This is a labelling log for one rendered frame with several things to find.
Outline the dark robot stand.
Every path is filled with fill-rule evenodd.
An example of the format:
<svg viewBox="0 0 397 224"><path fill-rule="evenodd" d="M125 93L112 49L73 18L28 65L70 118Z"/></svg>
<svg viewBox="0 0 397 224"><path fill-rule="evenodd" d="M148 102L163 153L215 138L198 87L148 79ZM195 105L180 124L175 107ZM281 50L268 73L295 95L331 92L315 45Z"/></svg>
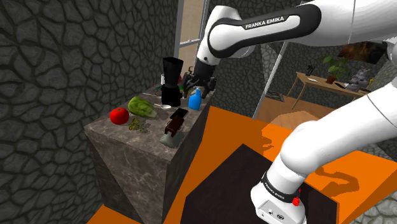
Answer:
<svg viewBox="0 0 397 224"><path fill-rule="evenodd" d="M242 144L187 196L180 224L268 224L250 193L271 164Z"/></svg>

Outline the wooden side table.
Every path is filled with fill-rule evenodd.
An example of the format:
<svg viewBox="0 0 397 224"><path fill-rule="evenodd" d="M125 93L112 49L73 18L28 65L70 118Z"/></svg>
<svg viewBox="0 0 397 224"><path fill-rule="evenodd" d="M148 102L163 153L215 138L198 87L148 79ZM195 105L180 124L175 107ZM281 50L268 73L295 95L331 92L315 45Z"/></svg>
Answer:
<svg viewBox="0 0 397 224"><path fill-rule="evenodd" d="M302 87L302 90L300 91L298 97L296 98L296 101L292 105L291 109L293 109L296 106L296 104L301 99L301 97L307 87L314 87L314 88L322 89L322 90L325 90L328 92L334 92L337 94L347 95L347 96L350 96L353 98L359 98L359 97L362 97L368 93L368 92L365 92L362 90L353 92L353 91L346 89L344 87L343 83L337 82L336 80L334 80L333 83L328 83L327 79L325 79L325 78L321 78L321 77L313 76L313 75L307 76L306 74L297 71L296 79L295 79L291 89L289 90L288 94L286 95L286 97L289 97L289 95L292 93L292 91L293 91L294 87L296 86L296 84L298 83L298 81L301 81L303 83L303 87Z"/></svg>

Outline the blue spray bottle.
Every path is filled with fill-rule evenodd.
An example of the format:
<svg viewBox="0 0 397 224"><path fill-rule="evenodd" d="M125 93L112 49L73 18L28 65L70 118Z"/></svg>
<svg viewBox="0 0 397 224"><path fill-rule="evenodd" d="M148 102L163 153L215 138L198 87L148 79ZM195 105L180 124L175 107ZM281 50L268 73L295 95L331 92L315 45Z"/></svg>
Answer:
<svg viewBox="0 0 397 224"><path fill-rule="evenodd" d="M199 88L196 88L195 93L189 97L188 107L198 111L200 109L201 100L201 91Z"/></svg>

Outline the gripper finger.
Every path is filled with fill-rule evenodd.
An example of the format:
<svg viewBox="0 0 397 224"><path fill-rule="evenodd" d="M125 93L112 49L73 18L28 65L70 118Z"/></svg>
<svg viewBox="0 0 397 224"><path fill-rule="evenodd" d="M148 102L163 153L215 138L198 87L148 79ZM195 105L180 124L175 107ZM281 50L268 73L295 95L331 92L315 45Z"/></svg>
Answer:
<svg viewBox="0 0 397 224"><path fill-rule="evenodd" d="M197 82L198 78L194 77L192 74L185 74L182 79L183 93L187 94L191 88L193 88Z"/></svg>
<svg viewBox="0 0 397 224"><path fill-rule="evenodd" d="M210 81L204 87L201 98L205 99L207 94L215 89L216 83L217 83L217 78L211 78Z"/></svg>

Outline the grey framed window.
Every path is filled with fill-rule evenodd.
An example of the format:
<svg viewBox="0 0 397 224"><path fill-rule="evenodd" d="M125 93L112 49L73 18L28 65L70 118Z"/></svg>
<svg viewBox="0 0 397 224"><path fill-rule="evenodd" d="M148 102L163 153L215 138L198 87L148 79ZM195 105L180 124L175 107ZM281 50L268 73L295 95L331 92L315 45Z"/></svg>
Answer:
<svg viewBox="0 0 397 224"><path fill-rule="evenodd" d="M205 31L205 25L206 25L206 21L207 21L210 0L204 0L204 2L203 2L198 38L193 39L193 40L189 39L188 41L181 42L181 28L182 28L182 21L183 21L184 2L185 2L185 0L178 0L176 32L175 32L175 42L174 42L174 54L173 54L173 56L175 58L179 57L179 49L180 48L197 44L197 50L199 49L201 40L204 37L204 31Z"/></svg>

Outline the black blender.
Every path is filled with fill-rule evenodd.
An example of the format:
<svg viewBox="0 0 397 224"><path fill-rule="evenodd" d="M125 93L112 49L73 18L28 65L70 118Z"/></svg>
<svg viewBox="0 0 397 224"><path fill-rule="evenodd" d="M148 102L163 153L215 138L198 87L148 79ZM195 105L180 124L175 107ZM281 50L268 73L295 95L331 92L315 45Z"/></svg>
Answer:
<svg viewBox="0 0 397 224"><path fill-rule="evenodd" d="M183 61L175 57L163 58L165 83L162 85L162 104L171 107L181 105L181 93L178 86Z"/></svg>

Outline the green herb sprig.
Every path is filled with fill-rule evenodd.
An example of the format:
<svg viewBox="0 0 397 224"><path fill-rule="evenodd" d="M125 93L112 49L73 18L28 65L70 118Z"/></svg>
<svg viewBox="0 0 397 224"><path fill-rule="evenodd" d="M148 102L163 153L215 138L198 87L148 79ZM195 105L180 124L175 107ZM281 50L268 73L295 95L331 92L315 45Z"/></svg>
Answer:
<svg viewBox="0 0 397 224"><path fill-rule="evenodd" d="M139 133L147 133L149 125L146 120L133 118L131 123L128 125L129 130L133 130Z"/></svg>

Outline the black phone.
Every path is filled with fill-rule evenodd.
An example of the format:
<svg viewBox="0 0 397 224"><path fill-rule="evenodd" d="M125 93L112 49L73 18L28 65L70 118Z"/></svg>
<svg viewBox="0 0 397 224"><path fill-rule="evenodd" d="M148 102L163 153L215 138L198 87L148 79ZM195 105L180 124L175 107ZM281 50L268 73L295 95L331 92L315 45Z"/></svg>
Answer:
<svg viewBox="0 0 397 224"><path fill-rule="evenodd" d="M183 109L183 108L178 108L173 114L170 116L170 119L172 120L175 116L178 116L180 118L184 118L188 113L188 110Z"/></svg>

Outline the brown tool on grey base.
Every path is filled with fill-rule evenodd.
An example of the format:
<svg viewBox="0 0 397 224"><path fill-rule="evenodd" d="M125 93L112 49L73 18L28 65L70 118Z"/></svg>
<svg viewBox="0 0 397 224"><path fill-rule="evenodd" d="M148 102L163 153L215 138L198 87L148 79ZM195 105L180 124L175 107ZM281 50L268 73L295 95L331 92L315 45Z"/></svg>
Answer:
<svg viewBox="0 0 397 224"><path fill-rule="evenodd" d="M184 119L175 116L165 127L164 135L160 138L160 142L170 148L177 148L182 142L185 135L181 129L184 123Z"/></svg>

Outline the dark wall picture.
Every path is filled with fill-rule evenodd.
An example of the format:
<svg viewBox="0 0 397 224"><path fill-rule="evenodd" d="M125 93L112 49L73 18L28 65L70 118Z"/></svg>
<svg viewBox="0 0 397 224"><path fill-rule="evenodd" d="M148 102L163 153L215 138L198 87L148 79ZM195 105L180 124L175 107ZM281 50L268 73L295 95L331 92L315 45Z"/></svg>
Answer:
<svg viewBox="0 0 397 224"><path fill-rule="evenodd" d="M350 60L376 64L385 54L387 45L385 43L360 42L345 45L339 53L339 57L345 57Z"/></svg>

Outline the green lettuce head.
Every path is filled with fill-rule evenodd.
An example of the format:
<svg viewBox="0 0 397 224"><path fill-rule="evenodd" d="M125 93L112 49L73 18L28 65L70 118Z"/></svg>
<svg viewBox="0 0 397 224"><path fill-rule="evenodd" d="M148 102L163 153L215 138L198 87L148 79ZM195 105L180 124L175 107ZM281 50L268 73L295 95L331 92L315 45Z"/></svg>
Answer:
<svg viewBox="0 0 397 224"><path fill-rule="evenodd" d="M127 107L128 110L136 116L143 118L155 118L157 116L157 112L152 104L138 96L133 97L129 101Z"/></svg>

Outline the red tomato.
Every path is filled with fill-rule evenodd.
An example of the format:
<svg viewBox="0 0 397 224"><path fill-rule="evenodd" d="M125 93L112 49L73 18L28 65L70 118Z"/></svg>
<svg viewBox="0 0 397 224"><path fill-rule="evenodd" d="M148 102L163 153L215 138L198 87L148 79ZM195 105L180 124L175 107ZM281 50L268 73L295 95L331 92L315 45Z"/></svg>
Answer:
<svg viewBox="0 0 397 224"><path fill-rule="evenodd" d="M122 125L129 120L129 112L125 108L115 108L109 114L109 119L116 125Z"/></svg>

